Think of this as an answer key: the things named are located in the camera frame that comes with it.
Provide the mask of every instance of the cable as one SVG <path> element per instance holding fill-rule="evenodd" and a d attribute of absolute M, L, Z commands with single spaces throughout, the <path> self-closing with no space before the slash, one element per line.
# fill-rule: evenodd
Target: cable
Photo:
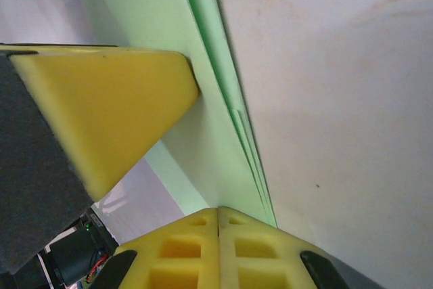
<path fill-rule="evenodd" d="M 86 282 L 90 283 L 93 279 L 93 274 L 96 272 L 97 268 L 104 263 L 106 260 L 108 259 L 108 255 L 105 254 L 102 258 L 100 258 L 100 260 L 98 262 L 96 262 L 96 264 L 92 267 L 92 269 L 90 270 L 89 275 L 86 277 Z"/>
<path fill-rule="evenodd" d="M 96 248 L 93 253 L 92 256 L 90 258 L 90 263 L 89 263 L 89 270 L 92 269 L 92 267 L 95 265 L 95 262 L 93 262 L 93 260 L 97 259 L 97 255 L 99 254 L 99 249 Z"/>

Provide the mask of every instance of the black plastic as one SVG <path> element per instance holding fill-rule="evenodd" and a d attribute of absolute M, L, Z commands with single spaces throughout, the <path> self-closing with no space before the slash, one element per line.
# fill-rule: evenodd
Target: black plastic
<path fill-rule="evenodd" d="M 0 289 L 18 289 L 15 278 L 12 274 L 0 274 Z"/>
<path fill-rule="evenodd" d="M 62 274 L 65 285 L 71 286 L 86 276 L 95 261 L 95 242 L 91 232 L 79 229 L 50 246 L 55 264 Z"/>
<path fill-rule="evenodd" d="M 39 262 L 38 256 L 34 256 L 14 275 L 19 288 L 46 288 L 49 289 L 47 277 Z"/>
<path fill-rule="evenodd" d="M 45 249 L 39 252 L 43 264 L 45 265 L 45 268 L 48 273 L 49 280 L 51 281 L 51 285 L 54 289 L 64 289 L 65 285 L 63 284 L 63 278 L 60 275 L 60 272 L 58 271 L 57 266 L 55 265 L 53 255 L 51 252 L 46 253 Z"/>
<path fill-rule="evenodd" d="M 300 258 L 317 289 L 350 289 L 327 258 L 309 250 L 301 252 Z"/>
<path fill-rule="evenodd" d="M 90 289 L 118 289 L 133 264 L 137 252 L 126 250 L 113 256 L 104 265 Z"/>
<path fill-rule="evenodd" d="M 101 219 L 99 219 L 92 208 L 87 209 L 84 216 L 86 216 L 86 218 L 88 218 L 90 223 L 93 225 L 93 229 L 96 232 L 94 238 L 96 243 L 103 246 L 104 250 L 108 253 L 108 256 L 113 255 L 119 244 L 111 236 L 110 232 L 106 229 Z"/>

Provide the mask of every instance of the yellow foam pad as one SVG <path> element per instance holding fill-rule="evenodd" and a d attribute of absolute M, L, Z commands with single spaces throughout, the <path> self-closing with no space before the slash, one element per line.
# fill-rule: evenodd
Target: yellow foam pad
<path fill-rule="evenodd" d="M 239 211 L 220 207 L 221 289 L 317 289 L 300 253 L 325 253 Z"/>
<path fill-rule="evenodd" d="M 227 208 L 208 208 L 118 247 L 134 250 L 119 289 L 316 289 L 302 251 L 326 253 Z"/>
<path fill-rule="evenodd" d="M 175 52 L 45 49 L 11 61 L 98 201 L 194 103 L 196 82 Z"/>
<path fill-rule="evenodd" d="M 219 289 L 217 210 L 207 208 L 118 247 L 134 250 L 119 289 Z"/>

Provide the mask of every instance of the black rubber pad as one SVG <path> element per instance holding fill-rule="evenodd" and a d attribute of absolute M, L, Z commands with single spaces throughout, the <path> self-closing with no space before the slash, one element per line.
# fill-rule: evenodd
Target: black rubber pad
<path fill-rule="evenodd" d="M 92 204 L 82 182 L 0 53 L 0 265 L 15 273 Z"/>
<path fill-rule="evenodd" d="M 350 289 L 327 258 L 310 251 L 301 252 L 300 258 L 317 289 Z"/>
<path fill-rule="evenodd" d="M 134 250 L 114 255 L 104 265 L 90 289 L 118 289 L 136 256 L 137 252 Z"/>

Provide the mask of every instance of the white wall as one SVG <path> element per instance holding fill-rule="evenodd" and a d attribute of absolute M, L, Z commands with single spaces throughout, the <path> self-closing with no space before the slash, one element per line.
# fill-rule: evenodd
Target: white wall
<path fill-rule="evenodd" d="M 221 0 L 280 228 L 433 288 L 433 0 Z"/>
<path fill-rule="evenodd" d="M 0 0 L 2 43 L 92 43 L 81 0 Z"/>

